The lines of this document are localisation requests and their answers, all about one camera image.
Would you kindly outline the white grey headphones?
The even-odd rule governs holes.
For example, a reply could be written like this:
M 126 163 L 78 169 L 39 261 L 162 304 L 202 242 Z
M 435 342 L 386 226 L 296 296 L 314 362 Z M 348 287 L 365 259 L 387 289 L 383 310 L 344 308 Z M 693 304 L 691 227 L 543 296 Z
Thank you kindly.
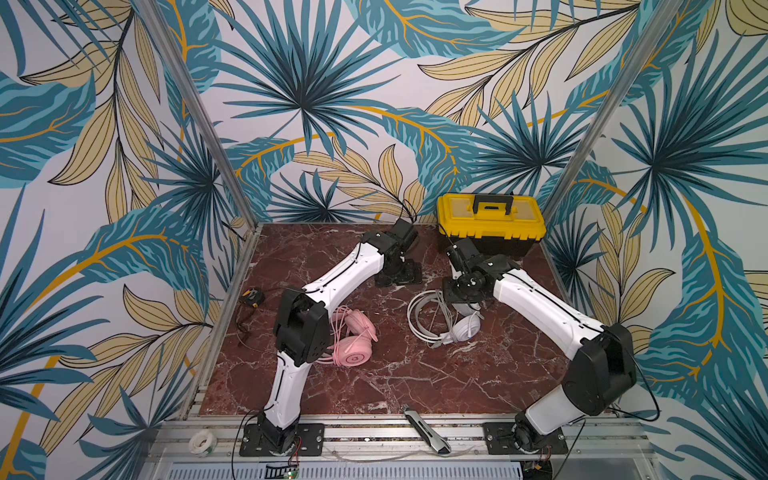
M 472 306 L 456 311 L 440 290 L 425 290 L 409 302 L 406 321 L 411 333 L 431 348 L 471 340 L 484 317 Z

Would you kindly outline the pink headphones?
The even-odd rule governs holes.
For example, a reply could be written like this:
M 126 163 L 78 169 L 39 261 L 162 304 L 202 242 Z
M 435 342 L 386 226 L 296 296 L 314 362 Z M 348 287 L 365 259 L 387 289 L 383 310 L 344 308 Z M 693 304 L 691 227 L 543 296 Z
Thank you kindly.
M 333 343 L 318 363 L 357 367 L 370 360 L 377 331 L 361 310 L 342 305 L 333 312 L 330 324 Z

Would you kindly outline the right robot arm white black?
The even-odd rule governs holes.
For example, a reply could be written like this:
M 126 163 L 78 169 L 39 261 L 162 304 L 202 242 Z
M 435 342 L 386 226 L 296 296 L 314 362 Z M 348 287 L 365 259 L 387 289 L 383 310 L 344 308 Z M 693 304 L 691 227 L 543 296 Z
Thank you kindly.
M 455 272 L 444 283 L 450 303 L 494 299 L 537 327 L 569 360 L 561 383 L 516 416 L 525 438 L 545 437 L 575 420 L 598 416 L 634 387 L 638 371 L 627 328 L 578 311 L 505 255 L 484 255 L 470 239 L 448 247 L 447 256 Z

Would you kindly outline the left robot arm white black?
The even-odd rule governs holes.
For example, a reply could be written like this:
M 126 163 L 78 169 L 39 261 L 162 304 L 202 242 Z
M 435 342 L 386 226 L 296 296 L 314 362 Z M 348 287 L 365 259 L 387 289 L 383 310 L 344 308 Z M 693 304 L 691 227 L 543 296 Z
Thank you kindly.
M 310 368 L 330 346 L 331 314 L 370 277 L 383 274 L 394 283 L 402 276 L 413 264 L 406 254 L 417 236 L 407 222 L 386 232 L 367 232 L 327 273 L 283 292 L 274 325 L 277 368 L 263 409 L 268 425 L 280 433 L 295 427 Z

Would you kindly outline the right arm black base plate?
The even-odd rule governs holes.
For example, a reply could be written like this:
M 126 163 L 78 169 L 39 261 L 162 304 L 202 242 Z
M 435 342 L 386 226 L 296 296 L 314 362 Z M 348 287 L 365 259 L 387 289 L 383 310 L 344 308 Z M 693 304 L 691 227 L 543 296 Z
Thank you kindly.
M 542 435 L 527 424 L 516 422 L 486 422 L 482 424 L 483 439 L 490 455 L 506 454 L 566 454 L 569 449 L 561 429 Z

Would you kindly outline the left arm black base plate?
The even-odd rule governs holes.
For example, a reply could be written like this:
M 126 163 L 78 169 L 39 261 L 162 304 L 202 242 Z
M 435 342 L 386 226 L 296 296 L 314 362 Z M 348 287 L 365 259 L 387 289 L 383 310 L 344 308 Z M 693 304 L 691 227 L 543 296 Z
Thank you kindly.
M 287 456 L 319 457 L 323 451 L 325 425 L 298 424 L 285 430 L 252 423 L 244 428 L 238 454 L 242 457 Z

